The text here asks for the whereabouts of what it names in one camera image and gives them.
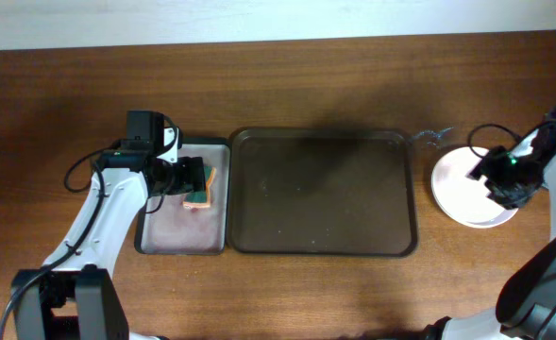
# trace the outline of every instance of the small tray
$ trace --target small tray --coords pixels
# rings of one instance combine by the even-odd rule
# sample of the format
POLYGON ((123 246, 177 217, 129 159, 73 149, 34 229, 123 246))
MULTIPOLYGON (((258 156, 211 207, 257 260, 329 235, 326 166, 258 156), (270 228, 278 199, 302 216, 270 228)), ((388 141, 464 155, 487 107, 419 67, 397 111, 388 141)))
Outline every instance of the small tray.
POLYGON ((168 195, 159 211, 152 197, 139 213, 135 249, 143 254, 216 255, 225 247, 229 148, 223 138, 186 138, 179 157, 202 157, 216 169, 211 186, 211 207, 187 209, 185 195, 168 195))
POLYGON ((251 128, 231 143, 227 241, 245 253, 404 257, 417 245, 397 131, 251 128))

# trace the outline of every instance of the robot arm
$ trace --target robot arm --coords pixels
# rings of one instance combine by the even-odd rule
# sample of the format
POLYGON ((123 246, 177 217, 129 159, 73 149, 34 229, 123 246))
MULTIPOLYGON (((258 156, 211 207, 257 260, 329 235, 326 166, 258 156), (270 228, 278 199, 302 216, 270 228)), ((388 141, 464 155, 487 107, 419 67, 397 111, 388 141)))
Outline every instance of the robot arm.
MULTIPOLYGON (((105 169, 102 176, 106 182, 106 198, 93 228, 76 251, 76 255, 60 264, 54 271, 74 272, 81 270, 85 265, 92 264, 97 268, 107 269, 110 277, 112 276, 128 228, 137 212, 145 204, 148 194, 145 177, 141 172, 131 172, 127 168, 114 168, 105 169)), ((83 233, 97 204, 98 195, 99 178, 95 174, 89 195, 74 224, 63 242, 44 260, 43 265, 49 265, 62 257, 66 252, 66 246, 72 245, 83 233)))
POLYGON ((511 277, 496 308, 448 320, 427 339, 556 340, 556 109, 510 152, 502 146, 491 149, 470 174, 480 176, 488 178, 490 198, 509 209, 525 205, 544 182, 550 193, 551 242, 511 277))
POLYGON ((204 190, 204 168, 201 158, 177 157, 180 131, 162 114, 130 111, 127 126, 128 137, 94 161, 99 171, 83 207, 43 262, 43 268, 53 264, 53 269, 44 275, 43 269, 21 270, 13 280, 14 294, 24 290, 14 310, 19 339, 161 339, 128 331, 111 275, 128 228, 146 200, 204 190), (165 128, 165 120, 172 126, 165 128), (67 255, 68 250, 74 254, 67 255), (78 316, 55 317, 52 308, 67 300, 76 302, 78 316))

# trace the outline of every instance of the dark brown tray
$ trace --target dark brown tray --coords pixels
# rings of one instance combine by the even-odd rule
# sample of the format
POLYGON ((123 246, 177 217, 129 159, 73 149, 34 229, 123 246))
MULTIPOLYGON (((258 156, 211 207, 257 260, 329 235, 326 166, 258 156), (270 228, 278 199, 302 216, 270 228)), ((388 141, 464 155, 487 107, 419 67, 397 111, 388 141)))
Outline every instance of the dark brown tray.
POLYGON ((404 257, 417 245, 406 139, 251 128, 231 145, 227 241, 245 253, 404 257))

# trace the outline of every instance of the white plate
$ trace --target white plate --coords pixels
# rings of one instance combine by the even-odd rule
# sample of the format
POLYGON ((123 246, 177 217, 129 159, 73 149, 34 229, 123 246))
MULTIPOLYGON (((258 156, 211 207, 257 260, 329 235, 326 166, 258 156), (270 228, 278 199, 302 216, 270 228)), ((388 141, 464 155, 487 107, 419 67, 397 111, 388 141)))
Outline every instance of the white plate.
MULTIPOLYGON (((487 153, 485 148, 473 148, 480 155, 487 153)), ((448 152, 432 170, 430 186, 437 204, 449 217, 468 227, 491 228, 511 219, 518 209, 506 210, 487 198, 485 177, 467 177, 479 161, 468 147, 448 152)))

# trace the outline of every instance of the wooden table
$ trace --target wooden table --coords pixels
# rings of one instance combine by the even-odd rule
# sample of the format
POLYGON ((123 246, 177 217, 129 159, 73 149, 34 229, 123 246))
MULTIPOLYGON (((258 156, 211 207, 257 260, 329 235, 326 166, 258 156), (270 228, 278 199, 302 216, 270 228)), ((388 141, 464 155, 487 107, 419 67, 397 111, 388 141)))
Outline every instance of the wooden table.
MULTIPOLYGON (((454 127, 446 146, 481 123, 523 133, 554 105, 556 32, 0 52, 0 314, 16 271, 42 263, 83 203, 63 189, 65 170, 124 136, 129 109, 168 114, 190 136, 454 127)), ((483 133, 478 144, 506 138, 483 133)), ((548 195, 501 227, 458 225, 431 198, 426 177, 440 152, 431 142, 414 144, 420 246, 411 257, 144 256, 132 229, 114 273, 131 329, 324 339, 420 330, 493 306, 548 242, 548 195)))

